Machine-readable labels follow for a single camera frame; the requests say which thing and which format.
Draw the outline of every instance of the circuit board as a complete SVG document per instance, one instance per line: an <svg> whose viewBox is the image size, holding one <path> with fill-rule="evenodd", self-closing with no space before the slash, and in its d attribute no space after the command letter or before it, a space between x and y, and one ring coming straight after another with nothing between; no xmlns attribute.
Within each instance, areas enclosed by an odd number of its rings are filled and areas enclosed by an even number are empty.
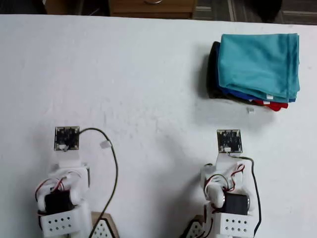
<svg viewBox="0 0 317 238"><path fill-rule="evenodd" d="M68 150L79 149L79 126L55 127L54 150L61 150L61 145Z"/></svg>
<svg viewBox="0 0 317 238"><path fill-rule="evenodd" d="M219 153L242 153L240 130L217 130Z"/></svg>

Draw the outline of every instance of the white table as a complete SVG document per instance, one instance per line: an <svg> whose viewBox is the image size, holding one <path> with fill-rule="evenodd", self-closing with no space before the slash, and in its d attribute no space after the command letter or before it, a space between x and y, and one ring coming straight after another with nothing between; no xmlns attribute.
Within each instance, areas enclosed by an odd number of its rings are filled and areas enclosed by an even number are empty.
<svg viewBox="0 0 317 238"><path fill-rule="evenodd" d="M298 99L278 113L206 99L204 60L223 33L300 35ZM78 16L0 16L0 233L41 237L34 188L47 176L55 126L104 129L119 160L108 212L122 238L176 238L205 202L200 167L216 129L241 129L256 161L258 238L308 238L317 222L317 27ZM100 211L114 163L86 132L88 200Z"/></svg>

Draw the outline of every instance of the drawer handle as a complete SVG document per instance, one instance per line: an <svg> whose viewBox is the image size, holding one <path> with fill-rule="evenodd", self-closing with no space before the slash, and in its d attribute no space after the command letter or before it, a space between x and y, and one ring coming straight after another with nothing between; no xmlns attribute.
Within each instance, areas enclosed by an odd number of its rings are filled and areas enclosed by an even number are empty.
<svg viewBox="0 0 317 238"><path fill-rule="evenodd" d="M145 3L147 3L147 4L159 4L159 3L161 3L163 0L157 0L157 1L148 1L148 0L144 0L144 2Z"/></svg>

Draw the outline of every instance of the folded cloth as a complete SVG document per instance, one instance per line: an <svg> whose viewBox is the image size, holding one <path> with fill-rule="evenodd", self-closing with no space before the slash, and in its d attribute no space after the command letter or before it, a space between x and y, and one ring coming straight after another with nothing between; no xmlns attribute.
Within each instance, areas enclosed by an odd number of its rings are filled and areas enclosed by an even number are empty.
<svg viewBox="0 0 317 238"><path fill-rule="evenodd" d="M222 35L219 86L287 103L300 90L298 55L297 34Z"/></svg>
<svg viewBox="0 0 317 238"><path fill-rule="evenodd" d="M218 59L220 45L221 45L220 42L217 42L217 44L214 45L216 59ZM224 95L231 94L231 95L236 96L238 98L242 98L242 99L249 100L249 101L250 100L254 100L254 101L260 100L259 98L255 97L255 96L252 96L252 95L249 95L249 94L245 94L243 92L239 92L239 91L236 91L236 90L220 87L219 86L219 80L218 80L218 71L216 71L216 76L217 76L217 79L216 79L217 86L223 92ZM295 98L289 99L289 102L295 102Z"/></svg>
<svg viewBox="0 0 317 238"><path fill-rule="evenodd" d="M253 100L253 102L256 102L257 104L259 104L261 106L269 107L273 111L276 111L276 112L281 110L281 108L288 108L288 103L269 102L268 104L265 104L262 100Z"/></svg>
<svg viewBox="0 0 317 238"><path fill-rule="evenodd" d="M259 105L256 102L249 101L243 98L236 97L230 93L224 94L218 83L218 49L220 43L215 41L212 45L209 59L208 59L208 68L207 68L207 78L206 78L206 87L207 92L210 98L218 98L218 99L230 99L240 103Z"/></svg>

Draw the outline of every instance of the blue cloth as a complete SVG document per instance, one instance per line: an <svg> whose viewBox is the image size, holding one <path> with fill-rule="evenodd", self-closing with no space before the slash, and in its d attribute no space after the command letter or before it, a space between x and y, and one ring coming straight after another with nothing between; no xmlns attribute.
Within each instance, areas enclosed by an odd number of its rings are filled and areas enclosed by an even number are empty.
<svg viewBox="0 0 317 238"><path fill-rule="evenodd" d="M224 93L247 100L254 96L264 101L294 101L300 90L298 56L297 34L222 35L219 86Z"/></svg>

